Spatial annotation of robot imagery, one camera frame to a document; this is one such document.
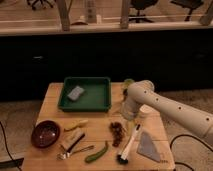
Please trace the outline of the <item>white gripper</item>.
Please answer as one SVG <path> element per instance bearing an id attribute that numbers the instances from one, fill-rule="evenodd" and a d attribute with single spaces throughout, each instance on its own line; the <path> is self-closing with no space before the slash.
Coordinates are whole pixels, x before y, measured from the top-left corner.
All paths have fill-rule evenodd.
<path id="1" fill-rule="evenodd" d="M 121 115 L 126 119 L 126 120 L 133 120 L 136 118 L 139 112 L 139 105 L 134 102 L 133 100 L 127 99 L 126 101 L 123 102 L 121 106 Z"/>

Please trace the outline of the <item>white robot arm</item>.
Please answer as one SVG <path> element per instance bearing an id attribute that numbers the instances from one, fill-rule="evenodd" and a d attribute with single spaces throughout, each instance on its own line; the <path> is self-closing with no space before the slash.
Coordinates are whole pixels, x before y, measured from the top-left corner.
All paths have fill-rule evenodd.
<path id="1" fill-rule="evenodd" d="M 128 86 L 127 97 L 121 108 L 123 117 L 134 120 L 143 105 L 165 114 L 213 147 L 213 114 L 155 93 L 154 84 L 149 80 Z"/>

